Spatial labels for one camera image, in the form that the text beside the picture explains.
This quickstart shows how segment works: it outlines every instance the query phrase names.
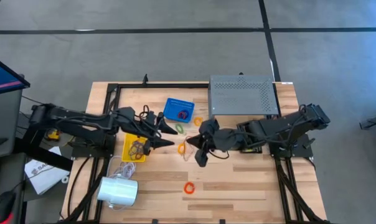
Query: computer monitor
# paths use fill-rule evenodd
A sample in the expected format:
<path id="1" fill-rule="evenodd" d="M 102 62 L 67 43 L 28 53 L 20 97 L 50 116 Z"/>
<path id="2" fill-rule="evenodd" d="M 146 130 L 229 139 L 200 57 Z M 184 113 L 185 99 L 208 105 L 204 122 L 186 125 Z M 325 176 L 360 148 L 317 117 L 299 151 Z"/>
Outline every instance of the computer monitor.
<path id="1" fill-rule="evenodd" d="M 0 62 L 0 93 L 29 88 L 30 83 Z"/>

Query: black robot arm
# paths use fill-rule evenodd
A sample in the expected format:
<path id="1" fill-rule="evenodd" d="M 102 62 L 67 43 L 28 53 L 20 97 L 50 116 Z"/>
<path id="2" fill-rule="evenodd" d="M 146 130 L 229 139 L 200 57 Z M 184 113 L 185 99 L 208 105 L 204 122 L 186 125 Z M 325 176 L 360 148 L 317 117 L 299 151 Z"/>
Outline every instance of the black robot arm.
<path id="1" fill-rule="evenodd" d="M 103 115 L 68 110 L 53 104 L 35 105 L 32 110 L 29 121 L 31 126 L 38 129 L 57 128 L 59 131 L 83 138 L 99 147 L 106 144 L 107 135 L 115 135 L 119 128 L 126 133 L 145 137 L 148 139 L 144 145 L 145 155 L 150 153 L 150 147 L 155 149 L 174 144 L 162 139 L 160 132 L 178 134 L 166 124 L 162 112 L 156 116 L 149 109 L 143 111 L 140 116 L 135 115 L 131 107 L 119 108 Z"/>
<path id="2" fill-rule="evenodd" d="M 237 129 L 220 129 L 216 119 L 204 121 L 199 134 L 187 139 L 199 150 L 195 159 L 201 167 L 207 163 L 207 154 L 221 151 L 260 147 L 266 143 L 278 144 L 288 149 L 292 142 L 307 131 L 324 129 L 329 118 L 319 105 L 301 105 L 299 111 L 278 119 L 253 120 L 237 125 Z"/>

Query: concrete floor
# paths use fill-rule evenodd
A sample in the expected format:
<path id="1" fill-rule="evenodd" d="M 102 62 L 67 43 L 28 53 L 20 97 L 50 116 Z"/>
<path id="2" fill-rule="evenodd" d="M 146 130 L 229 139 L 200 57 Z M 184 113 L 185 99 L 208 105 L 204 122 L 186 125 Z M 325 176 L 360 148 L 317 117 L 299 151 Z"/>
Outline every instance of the concrete floor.
<path id="1" fill-rule="evenodd" d="M 376 27 L 376 0 L 265 0 L 271 28 Z M 0 30 L 262 27 L 257 0 L 2 0 Z M 283 82 L 331 118 L 313 131 L 328 219 L 376 223 L 376 32 L 272 33 Z M 0 60 L 32 84 L 24 95 L 84 110 L 94 81 L 272 75 L 265 35 L 0 35 Z M 31 103 L 23 101 L 28 113 Z M 65 187 L 29 202 L 28 223 L 54 222 Z"/>

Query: wooden tabletop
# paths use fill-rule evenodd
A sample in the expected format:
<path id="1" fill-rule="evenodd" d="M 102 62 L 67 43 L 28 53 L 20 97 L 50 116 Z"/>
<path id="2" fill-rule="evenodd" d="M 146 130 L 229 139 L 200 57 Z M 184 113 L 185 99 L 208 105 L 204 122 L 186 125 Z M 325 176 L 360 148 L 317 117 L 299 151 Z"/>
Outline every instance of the wooden tabletop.
<path id="1" fill-rule="evenodd" d="M 102 114 L 108 84 L 93 83 L 87 113 Z M 297 111 L 298 102 L 293 84 L 275 85 L 282 115 Z M 131 106 L 139 113 L 144 105 L 148 105 L 150 110 L 157 114 L 163 111 L 169 97 L 194 102 L 194 117 L 208 118 L 207 89 L 203 88 L 125 88 L 121 91 L 119 107 Z M 221 128 L 235 128 L 237 123 L 254 117 L 216 118 Z M 166 122 L 173 128 L 176 124 L 175 121 Z M 218 223 L 220 219 L 226 219 L 227 223 L 284 223 L 275 163 L 267 147 L 263 147 L 263 154 L 240 154 L 232 151 L 230 158 L 226 160 L 209 155 L 207 166 L 202 168 L 197 165 L 194 155 L 186 162 L 177 153 L 178 144 L 187 136 L 198 133 L 198 127 L 193 122 L 181 125 L 187 132 L 186 136 L 162 134 L 163 138 L 174 141 L 175 146 L 152 150 L 146 162 L 136 163 L 136 172 L 132 176 L 139 185 L 135 204 L 126 210 L 115 212 L 104 203 L 101 223 L 150 223 L 152 219 L 158 219 L 160 223 Z M 124 135 L 122 131 L 117 134 L 115 155 L 122 153 Z M 218 152 L 217 155 L 224 156 L 222 152 Z M 84 158 L 80 158 L 73 163 L 62 207 L 64 217 L 67 216 L 71 183 L 83 161 Z M 87 162 L 78 177 L 72 195 L 72 210 L 87 192 L 92 162 L 93 159 Z M 293 158 L 292 163 L 299 193 L 319 217 L 326 219 L 314 167 L 302 158 Z M 118 165 L 119 161 L 114 161 L 111 172 Z M 195 184 L 195 192 L 192 195 L 187 195 L 183 191 L 187 181 Z M 288 198 L 291 216 L 296 218 L 289 193 Z M 96 194 L 90 210 L 91 219 L 94 217 L 95 205 Z"/>

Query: blue container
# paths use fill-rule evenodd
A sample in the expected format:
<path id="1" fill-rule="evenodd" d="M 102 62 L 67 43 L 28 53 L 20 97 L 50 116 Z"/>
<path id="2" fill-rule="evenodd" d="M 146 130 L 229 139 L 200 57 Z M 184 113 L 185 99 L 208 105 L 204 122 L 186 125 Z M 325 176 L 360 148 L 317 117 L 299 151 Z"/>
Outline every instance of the blue container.
<path id="1" fill-rule="evenodd" d="M 163 114 L 167 119 L 188 123 L 192 118 L 192 114 L 194 113 L 194 106 L 195 103 L 168 98 L 163 110 Z"/>

